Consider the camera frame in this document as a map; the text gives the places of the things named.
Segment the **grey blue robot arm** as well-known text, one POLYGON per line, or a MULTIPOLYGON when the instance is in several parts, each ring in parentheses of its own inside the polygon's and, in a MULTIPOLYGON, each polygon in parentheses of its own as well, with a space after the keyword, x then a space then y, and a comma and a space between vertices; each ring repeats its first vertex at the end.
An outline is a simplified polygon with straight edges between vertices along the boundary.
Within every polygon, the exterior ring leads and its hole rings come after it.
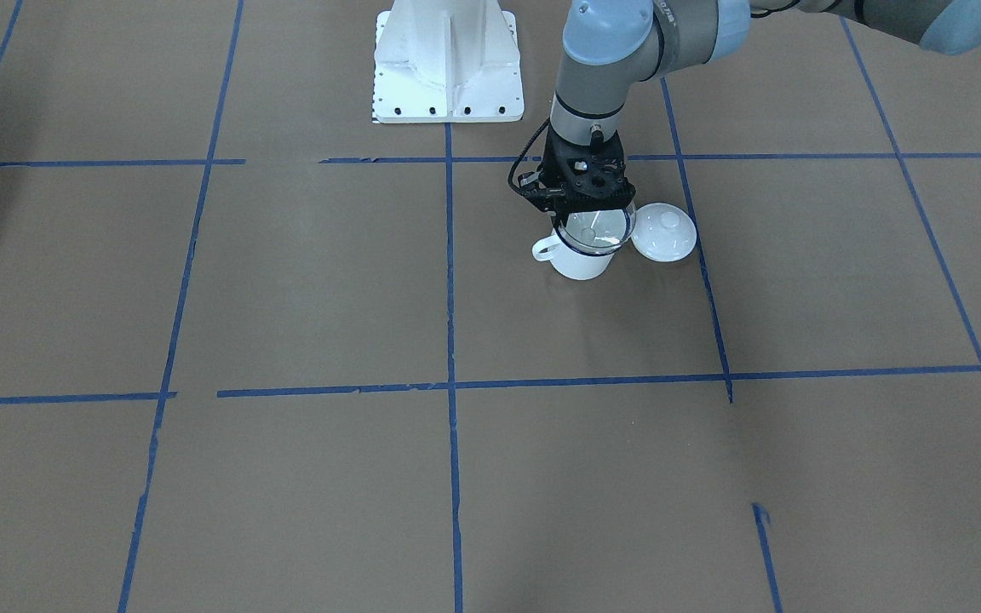
POLYGON ((555 228, 620 212, 637 190, 618 134, 631 86, 728 57, 755 20, 797 10, 846 17, 938 54, 981 46, 981 1, 575 1, 536 169, 509 185, 555 228))

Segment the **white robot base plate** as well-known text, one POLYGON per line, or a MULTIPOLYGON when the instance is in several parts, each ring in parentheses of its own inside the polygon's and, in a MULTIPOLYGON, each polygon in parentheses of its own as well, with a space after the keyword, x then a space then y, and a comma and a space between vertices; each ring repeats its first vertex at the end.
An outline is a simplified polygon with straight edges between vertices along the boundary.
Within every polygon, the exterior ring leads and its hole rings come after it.
POLYGON ((518 24, 498 1, 394 1, 375 22, 371 120, 517 122, 518 24))

